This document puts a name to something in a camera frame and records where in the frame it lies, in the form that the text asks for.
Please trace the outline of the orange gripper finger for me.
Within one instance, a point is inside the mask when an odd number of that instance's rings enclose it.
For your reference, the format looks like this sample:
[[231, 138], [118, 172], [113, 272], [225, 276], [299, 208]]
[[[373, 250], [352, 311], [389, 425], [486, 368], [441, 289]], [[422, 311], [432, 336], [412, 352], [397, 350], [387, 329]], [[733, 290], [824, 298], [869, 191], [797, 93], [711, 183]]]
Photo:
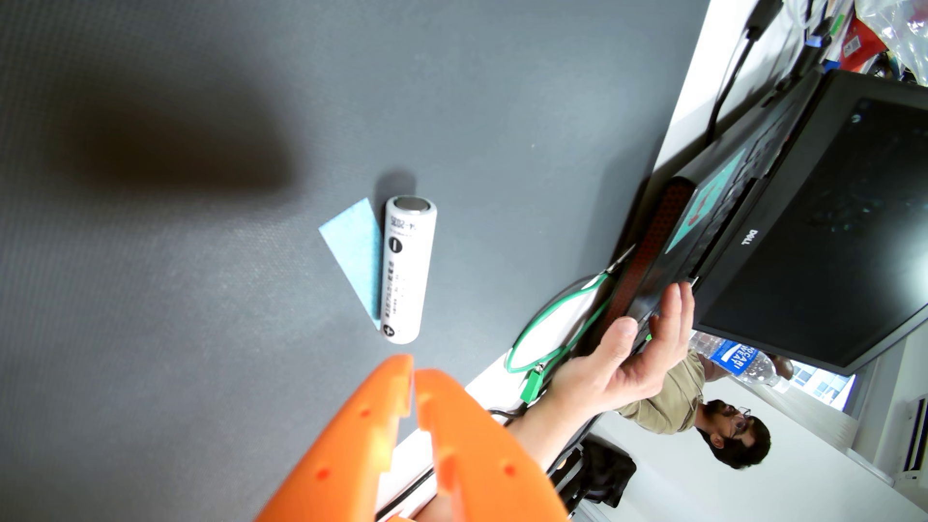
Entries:
[[569, 519], [546, 473], [451, 376], [416, 370], [415, 400], [453, 521]]
[[378, 481], [410, 414], [413, 357], [369, 374], [261, 509], [256, 521], [374, 521]]

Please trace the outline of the person's bare hand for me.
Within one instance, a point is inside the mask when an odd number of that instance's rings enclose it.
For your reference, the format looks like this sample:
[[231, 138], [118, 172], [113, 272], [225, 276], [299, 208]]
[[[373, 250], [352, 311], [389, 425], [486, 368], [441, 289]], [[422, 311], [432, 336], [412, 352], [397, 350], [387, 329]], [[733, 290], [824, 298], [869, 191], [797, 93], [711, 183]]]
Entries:
[[669, 284], [643, 351], [632, 353], [638, 322], [629, 316], [616, 319], [590, 355], [569, 360], [555, 374], [538, 407], [551, 407], [564, 424], [579, 424], [657, 395], [666, 374], [688, 355], [694, 308], [690, 282]]

